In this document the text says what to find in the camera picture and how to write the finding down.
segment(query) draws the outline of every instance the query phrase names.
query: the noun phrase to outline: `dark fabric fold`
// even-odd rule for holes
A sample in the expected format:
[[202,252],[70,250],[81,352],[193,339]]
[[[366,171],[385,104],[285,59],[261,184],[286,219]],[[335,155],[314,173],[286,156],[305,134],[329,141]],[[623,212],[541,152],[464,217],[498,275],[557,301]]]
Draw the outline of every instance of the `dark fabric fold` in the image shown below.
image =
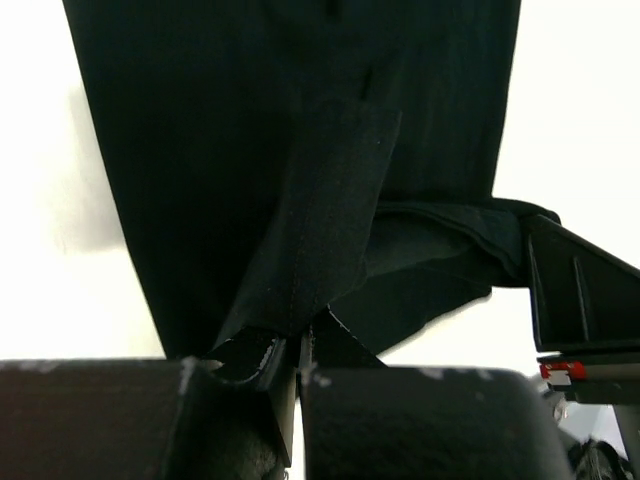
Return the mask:
[[364,283],[364,255],[400,114],[327,100],[301,122],[278,210],[219,336],[243,326],[301,333]]
[[520,2],[330,3],[64,0],[169,357],[328,301],[379,352],[525,286],[491,198]]

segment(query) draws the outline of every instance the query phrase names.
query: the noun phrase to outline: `scuff mark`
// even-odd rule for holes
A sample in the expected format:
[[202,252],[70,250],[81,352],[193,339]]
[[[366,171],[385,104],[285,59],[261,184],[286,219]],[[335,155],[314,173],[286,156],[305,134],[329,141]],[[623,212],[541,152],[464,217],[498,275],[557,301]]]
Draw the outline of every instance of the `scuff mark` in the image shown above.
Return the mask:
[[193,372],[196,371],[198,366],[198,360],[194,357],[188,357],[182,360],[182,370],[180,371],[180,386],[178,387],[178,393],[184,395],[189,388],[189,380],[193,376]]
[[51,373],[62,362],[53,360],[25,360],[18,363],[18,369],[28,372]]
[[491,372],[489,370],[479,368],[477,371],[481,379],[487,380],[489,382],[493,380],[493,375],[491,375]]
[[331,386],[331,383],[332,383],[329,377],[323,377],[319,373],[316,373],[313,376],[313,381],[316,382],[318,385],[320,385],[320,387],[322,388],[327,388]]
[[303,386],[309,386],[309,383],[311,383],[311,372],[315,370],[317,366],[318,364],[316,362],[312,362],[310,366],[300,370],[300,381]]
[[224,367],[224,362],[214,359],[203,360],[202,363],[210,372],[215,372],[216,370]]
[[444,380],[444,368],[423,367],[419,368],[418,371],[425,377],[429,377],[434,380]]

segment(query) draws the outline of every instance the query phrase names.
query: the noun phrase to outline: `black garment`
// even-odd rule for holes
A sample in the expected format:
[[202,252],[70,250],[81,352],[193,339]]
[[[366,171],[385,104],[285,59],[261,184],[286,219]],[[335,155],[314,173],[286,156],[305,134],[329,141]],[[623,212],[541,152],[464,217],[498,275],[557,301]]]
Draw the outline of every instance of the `black garment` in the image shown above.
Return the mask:
[[557,217],[491,198],[519,1],[65,7],[169,357],[326,303],[380,352],[526,286],[518,218]]

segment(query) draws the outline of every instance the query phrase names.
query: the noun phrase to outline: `white wall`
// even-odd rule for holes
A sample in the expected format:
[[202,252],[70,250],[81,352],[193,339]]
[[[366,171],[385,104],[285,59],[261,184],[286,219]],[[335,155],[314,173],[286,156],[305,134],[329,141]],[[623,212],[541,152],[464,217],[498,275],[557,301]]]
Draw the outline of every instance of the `white wall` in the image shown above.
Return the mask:
[[[640,266],[638,25],[634,0],[525,2],[495,193]],[[0,2],[0,72],[0,358],[161,356],[60,2]],[[533,374],[535,355],[527,292],[498,290],[385,360]]]

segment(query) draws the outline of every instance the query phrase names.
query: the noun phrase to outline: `red component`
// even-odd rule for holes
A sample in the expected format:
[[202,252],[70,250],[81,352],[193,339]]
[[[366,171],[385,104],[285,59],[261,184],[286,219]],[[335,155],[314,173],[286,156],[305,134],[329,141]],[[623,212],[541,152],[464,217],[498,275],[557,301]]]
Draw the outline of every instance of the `red component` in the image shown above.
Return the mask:
[[551,372],[567,372],[571,380],[586,380],[587,372],[580,362],[543,363],[540,365],[540,375],[545,380],[551,376]]

